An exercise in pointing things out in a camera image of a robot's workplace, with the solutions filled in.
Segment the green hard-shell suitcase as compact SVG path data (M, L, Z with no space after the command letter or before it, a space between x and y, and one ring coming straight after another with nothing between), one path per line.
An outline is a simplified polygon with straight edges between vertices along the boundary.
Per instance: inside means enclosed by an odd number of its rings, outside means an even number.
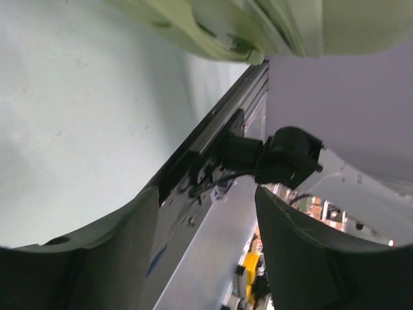
M411 1L115 1L137 22L207 59L361 56L412 38Z

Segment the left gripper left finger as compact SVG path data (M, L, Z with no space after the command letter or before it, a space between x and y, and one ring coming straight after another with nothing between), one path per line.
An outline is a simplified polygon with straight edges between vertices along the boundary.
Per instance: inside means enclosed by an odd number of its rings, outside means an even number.
M138 309L159 191L44 245L1 248L1 309Z

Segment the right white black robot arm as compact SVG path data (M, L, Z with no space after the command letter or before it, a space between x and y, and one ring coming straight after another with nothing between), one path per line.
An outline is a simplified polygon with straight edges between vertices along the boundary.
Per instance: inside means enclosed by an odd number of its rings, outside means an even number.
M191 197L249 175L256 184L279 183L324 198L395 245L412 243L412 200L356 169L303 129L283 127L266 141L224 133L212 155L231 175L198 184L190 190Z

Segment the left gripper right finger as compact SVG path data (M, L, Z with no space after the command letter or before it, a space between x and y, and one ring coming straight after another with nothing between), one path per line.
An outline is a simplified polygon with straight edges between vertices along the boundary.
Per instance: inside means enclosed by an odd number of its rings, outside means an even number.
M276 309L412 309L412 246L351 236L255 192Z

